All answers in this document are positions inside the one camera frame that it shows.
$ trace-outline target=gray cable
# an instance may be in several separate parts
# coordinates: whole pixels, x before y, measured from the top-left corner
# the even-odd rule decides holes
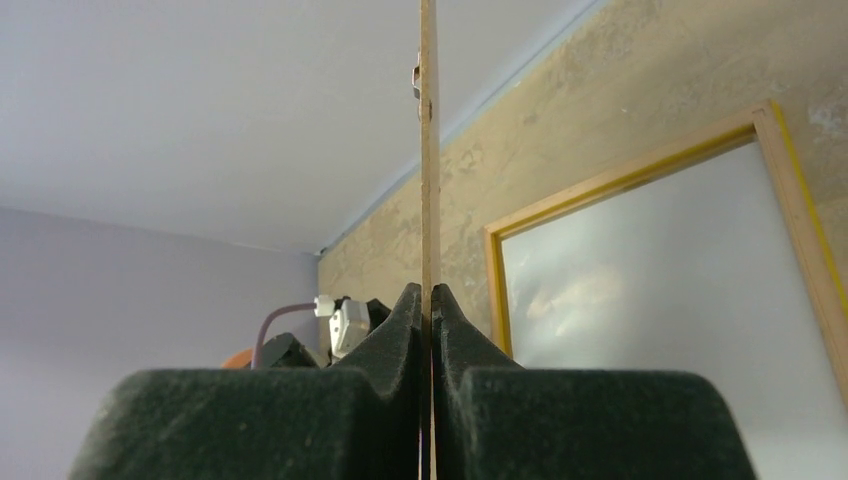
[[[314,303],[298,303],[296,305],[288,305],[285,307],[280,307],[268,315],[268,318],[262,323],[262,327],[259,329],[259,336],[256,337],[256,346],[253,347],[253,357],[250,360],[250,369],[256,370],[259,368],[259,365],[262,363],[262,345],[265,345],[265,334],[268,333],[268,327],[271,326],[271,322],[277,319],[277,317],[285,315],[287,313],[292,312],[302,312],[304,310],[314,310]]]

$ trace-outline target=white ceiling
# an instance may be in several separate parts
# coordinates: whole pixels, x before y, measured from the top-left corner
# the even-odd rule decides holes
[[[442,133],[591,0],[439,2]],[[0,1],[0,206],[316,251],[414,165],[418,0]]]

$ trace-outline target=wall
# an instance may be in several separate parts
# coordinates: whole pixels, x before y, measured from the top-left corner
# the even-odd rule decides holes
[[[489,334],[481,228],[774,98],[848,278],[848,3],[612,0],[442,152],[442,276]],[[419,178],[319,263],[322,292],[419,281]]]
[[[316,260],[0,210],[0,478],[63,478],[97,405],[150,367],[216,367],[316,294]],[[280,319],[317,345],[309,315]]]

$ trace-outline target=black object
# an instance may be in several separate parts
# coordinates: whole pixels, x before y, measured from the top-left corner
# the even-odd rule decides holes
[[[136,374],[107,398],[70,477],[418,478],[419,392],[429,384],[420,302],[408,285],[385,322],[326,369]],[[465,319],[447,286],[432,306],[440,479],[755,478],[705,380],[524,370]],[[429,442],[421,448],[428,458]]]
[[[383,302],[377,300],[376,298],[372,298],[368,300],[368,303],[365,304],[368,308],[368,318],[371,320],[371,326],[368,332],[373,332],[377,329],[383,322],[389,318],[389,314],[392,313],[392,310],[383,305]]]
[[[261,368],[318,367],[315,359],[306,351],[306,347],[288,332],[265,342],[262,346],[261,358],[262,364],[259,365]]]

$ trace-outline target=textured plaster wall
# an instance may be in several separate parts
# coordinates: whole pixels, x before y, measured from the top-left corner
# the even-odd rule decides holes
[[[774,98],[848,278],[848,2],[612,0],[442,153],[442,275],[490,334],[481,228]],[[325,293],[419,281],[415,177],[319,263]]]

